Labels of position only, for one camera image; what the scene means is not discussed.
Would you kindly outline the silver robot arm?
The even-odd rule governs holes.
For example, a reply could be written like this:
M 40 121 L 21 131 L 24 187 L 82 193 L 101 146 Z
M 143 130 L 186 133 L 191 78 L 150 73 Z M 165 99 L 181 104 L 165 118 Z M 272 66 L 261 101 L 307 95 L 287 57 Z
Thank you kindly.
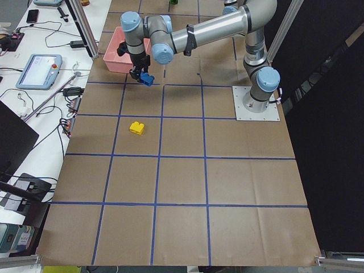
M 129 74 L 137 82 L 150 86 L 154 77 L 148 73 L 154 59 L 168 64 L 175 54 L 190 56 L 197 47 L 237 34 L 245 37 L 246 54 L 243 66 L 252 83 L 244 96 L 244 107 L 253 113 L 262 113 L 270 104 L 270 97 L 277 90 L 280 74 L 270 67 L 265 49 L 264 27 L 272 19 L 276 1 L 244 1 L 238 6 L 225 6 L 226 14 L 184 29 L 173 31 L 168 15 L 142 18 L 134 11 L 121 15 L 124 42 L 117 54 L 128 54 L 133 64 Z

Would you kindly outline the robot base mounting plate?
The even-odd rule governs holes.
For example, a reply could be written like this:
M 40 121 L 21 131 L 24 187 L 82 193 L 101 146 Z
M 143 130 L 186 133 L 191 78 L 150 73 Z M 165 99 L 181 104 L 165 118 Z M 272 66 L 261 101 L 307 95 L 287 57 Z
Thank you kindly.
M 278 106 L 252 98 L 250 86 L 232 86 L 235 116 L 238 121 L 279 122 Z

